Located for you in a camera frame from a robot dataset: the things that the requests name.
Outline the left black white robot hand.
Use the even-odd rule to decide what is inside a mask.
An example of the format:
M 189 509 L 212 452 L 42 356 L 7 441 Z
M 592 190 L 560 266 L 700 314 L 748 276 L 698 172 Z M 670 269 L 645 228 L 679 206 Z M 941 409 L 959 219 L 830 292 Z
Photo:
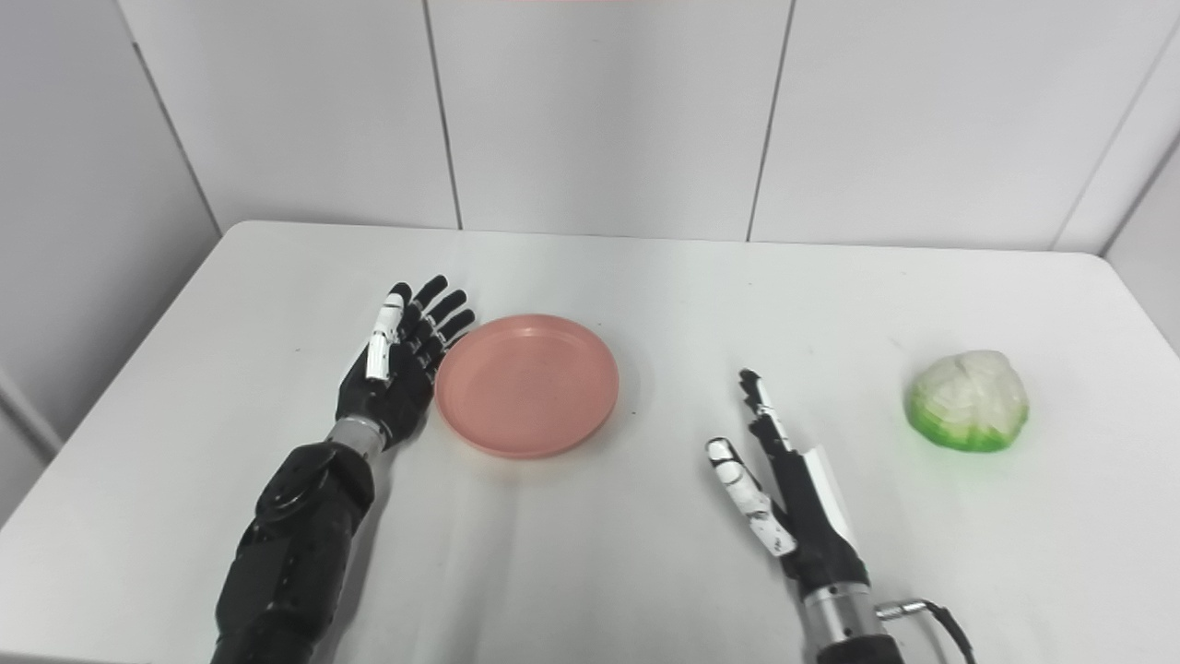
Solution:
M 384 448 L 415 433 L 446 354 L 476 324 L 467 294 L 446 276 L 412 290 L 399 282 L 379 307 L 365 348 L 337 387 L 336 419 L 375 425 Z

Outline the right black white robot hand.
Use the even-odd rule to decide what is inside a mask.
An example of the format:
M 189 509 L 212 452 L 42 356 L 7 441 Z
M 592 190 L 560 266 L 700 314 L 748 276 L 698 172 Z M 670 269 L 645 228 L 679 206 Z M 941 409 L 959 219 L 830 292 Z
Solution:
M 750 410 L 750 434 L 771 462 L 781 499 L 763 489 L 729 440 L 713 438 L 704 454 L 726 495 L 802 596 L 840 584 L 868 586 L 867 567 L 822 502 L 814 459 L 789 442 L 761 375 L 743 369 L 738 386 Z

